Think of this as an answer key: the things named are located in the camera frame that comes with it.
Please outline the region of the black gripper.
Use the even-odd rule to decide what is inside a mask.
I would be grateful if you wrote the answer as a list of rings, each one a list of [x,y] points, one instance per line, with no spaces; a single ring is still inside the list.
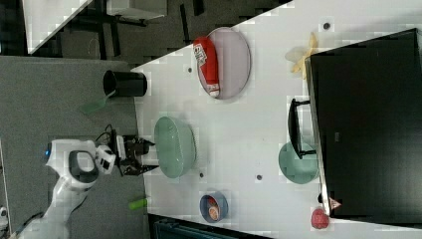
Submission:
[[[116,165],[120,175],[141,175],[157,168],[157,165],[143,165],[140,161],[145,148],[151,146],[155,146],[155,143],[136,135],[117,135]]]

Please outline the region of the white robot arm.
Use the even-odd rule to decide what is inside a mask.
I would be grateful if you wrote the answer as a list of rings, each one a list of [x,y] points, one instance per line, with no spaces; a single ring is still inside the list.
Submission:
[[[54,139],[46,150],[46,165],[58,180],[45,212],[30,217],[10,239],[70,239],[68,221],[87,199],[102,174],[111,174],[120,156],[92,140]]]

